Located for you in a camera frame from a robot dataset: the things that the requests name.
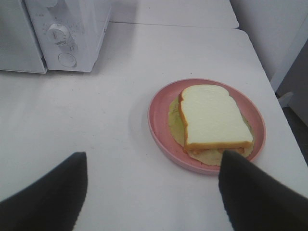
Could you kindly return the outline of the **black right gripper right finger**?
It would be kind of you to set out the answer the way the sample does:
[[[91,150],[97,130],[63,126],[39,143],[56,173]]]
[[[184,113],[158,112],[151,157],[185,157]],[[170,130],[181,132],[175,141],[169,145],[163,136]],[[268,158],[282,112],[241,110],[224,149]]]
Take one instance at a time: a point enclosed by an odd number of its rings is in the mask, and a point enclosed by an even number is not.
[[[218,187],[235,231],[306,231],[308,200],[234,151],[224,151]]]

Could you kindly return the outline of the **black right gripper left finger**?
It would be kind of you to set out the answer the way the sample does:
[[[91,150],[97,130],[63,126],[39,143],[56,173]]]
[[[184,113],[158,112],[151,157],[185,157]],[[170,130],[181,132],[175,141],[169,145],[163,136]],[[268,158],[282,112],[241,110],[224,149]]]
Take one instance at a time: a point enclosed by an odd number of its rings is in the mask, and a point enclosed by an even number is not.
[[[87,189],[86,153],[73,153],[42,178],[1,201],[0,229],[71,231]]]

